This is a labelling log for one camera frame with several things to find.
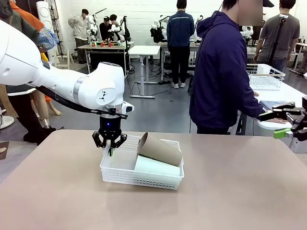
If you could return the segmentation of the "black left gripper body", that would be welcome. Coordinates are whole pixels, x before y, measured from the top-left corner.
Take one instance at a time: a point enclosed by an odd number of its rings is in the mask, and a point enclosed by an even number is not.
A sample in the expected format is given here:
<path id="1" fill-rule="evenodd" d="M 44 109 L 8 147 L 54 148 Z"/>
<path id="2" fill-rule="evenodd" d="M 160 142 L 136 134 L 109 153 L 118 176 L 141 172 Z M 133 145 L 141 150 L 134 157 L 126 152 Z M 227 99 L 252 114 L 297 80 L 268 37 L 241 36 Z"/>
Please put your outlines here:
<path id="1" fill-rule="evenodd" d="M 121 117 L 100 117 L 100 128 L 98 130 L 103 140 L 116 140 L 121 135 Z"/>

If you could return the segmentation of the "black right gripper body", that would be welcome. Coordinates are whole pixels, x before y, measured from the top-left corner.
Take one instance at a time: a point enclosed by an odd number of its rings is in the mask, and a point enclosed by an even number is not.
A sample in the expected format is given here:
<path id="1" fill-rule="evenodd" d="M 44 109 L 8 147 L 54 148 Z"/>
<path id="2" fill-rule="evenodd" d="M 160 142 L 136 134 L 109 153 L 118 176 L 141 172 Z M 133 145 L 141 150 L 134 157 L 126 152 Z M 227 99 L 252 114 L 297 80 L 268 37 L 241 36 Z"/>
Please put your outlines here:
<path id="1" fill-rule="evenodd" d="M 294 130 L 303 130 L 307 127 L 307 111 L 302 108 L 299 115 L 294 115 Z"/>

